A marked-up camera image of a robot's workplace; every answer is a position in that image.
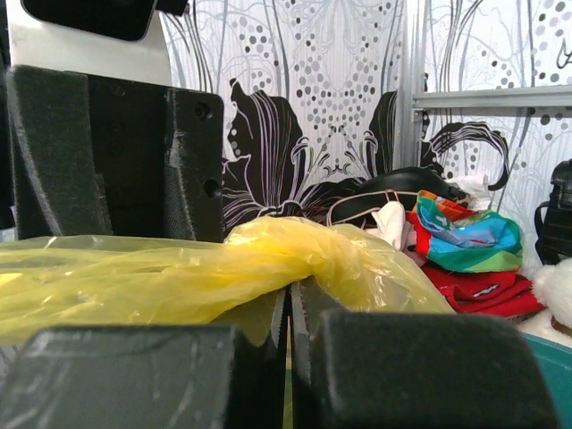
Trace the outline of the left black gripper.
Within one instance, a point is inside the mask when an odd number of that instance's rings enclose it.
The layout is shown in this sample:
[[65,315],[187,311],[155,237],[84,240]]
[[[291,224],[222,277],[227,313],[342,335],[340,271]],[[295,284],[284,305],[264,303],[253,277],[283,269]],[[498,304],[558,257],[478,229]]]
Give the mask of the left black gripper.
[[69,71],[7,72],[16,235],[223,238],[223,101]]

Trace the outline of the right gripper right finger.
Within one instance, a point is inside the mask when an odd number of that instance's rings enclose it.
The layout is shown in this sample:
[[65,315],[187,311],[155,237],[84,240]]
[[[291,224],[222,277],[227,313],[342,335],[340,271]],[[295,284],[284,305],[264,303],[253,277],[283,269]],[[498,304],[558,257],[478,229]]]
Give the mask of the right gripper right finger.
[[297,428],[555,428],[527,340],[483,315],[352,312],[315,280],[291,296]]

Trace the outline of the yellow plastic trash bag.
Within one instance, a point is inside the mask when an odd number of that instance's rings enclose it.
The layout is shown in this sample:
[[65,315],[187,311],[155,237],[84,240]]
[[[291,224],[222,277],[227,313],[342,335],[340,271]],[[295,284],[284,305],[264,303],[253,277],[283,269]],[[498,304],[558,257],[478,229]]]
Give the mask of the yellow plastic trash bag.
[[350,224],[260,217],[222,243],[80,235],[1,246],[1,341],[72,324],[206,324],[306,278],[344,307],[448,314],[414,261]]

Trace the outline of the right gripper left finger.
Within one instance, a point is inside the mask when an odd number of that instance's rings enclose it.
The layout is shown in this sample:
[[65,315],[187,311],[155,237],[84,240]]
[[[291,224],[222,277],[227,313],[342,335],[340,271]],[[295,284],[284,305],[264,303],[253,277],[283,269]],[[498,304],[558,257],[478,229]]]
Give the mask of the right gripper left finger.
[[203,325],[57,326],[19,350],[4,428],[278,428],[285,290]]

